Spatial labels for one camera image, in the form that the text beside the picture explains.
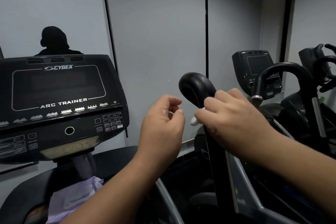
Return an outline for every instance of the round button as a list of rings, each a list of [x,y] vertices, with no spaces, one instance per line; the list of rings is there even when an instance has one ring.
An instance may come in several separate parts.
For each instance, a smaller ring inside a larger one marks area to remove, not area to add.
[[[72,135],[75,132],[73,127],[67,127],[64,131],[67,135]]]

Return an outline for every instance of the purple towel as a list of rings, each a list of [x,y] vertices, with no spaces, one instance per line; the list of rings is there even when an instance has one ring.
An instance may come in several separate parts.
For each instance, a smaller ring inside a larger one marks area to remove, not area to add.
[[[92,176],[88,180],[54,192],[50,200],[46,224],[55,224],[65,220],[74,210],[103,187],[102,184],[102,179]]]

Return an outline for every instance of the small screen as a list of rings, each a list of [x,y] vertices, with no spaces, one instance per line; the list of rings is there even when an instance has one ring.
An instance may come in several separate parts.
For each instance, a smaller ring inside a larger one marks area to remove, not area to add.
[[[271,66],[266,55],[247,57],[247,63],[250,67],[251,75],[257,75]]]
[[[62,70],[19,70],[13,73],[12,107],[15,111],[42,105],[104,97],[106,95],[95,65]]]

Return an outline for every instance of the hand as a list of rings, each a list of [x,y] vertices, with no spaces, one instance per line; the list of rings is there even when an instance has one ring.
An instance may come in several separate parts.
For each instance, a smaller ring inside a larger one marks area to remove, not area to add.
[[[219,90],[195,113],[225,150],[248,160],[258,158],[265,143],[280,135],[238,89]]]
[[[178,107],[182,100],[164,95],[149,109],[143,119],[137,156],[146,160],[161,176],[176,159],[182,145],[186,119]]]

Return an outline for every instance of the forearm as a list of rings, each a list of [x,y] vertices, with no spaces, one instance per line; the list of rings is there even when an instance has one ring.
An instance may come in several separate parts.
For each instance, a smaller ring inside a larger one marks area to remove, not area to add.
[[[157,179],[155,168],[136,155],[62,224],[129,223]]]
[[[258,162],[336,218],[336,160],[279,134],[265,145]]]

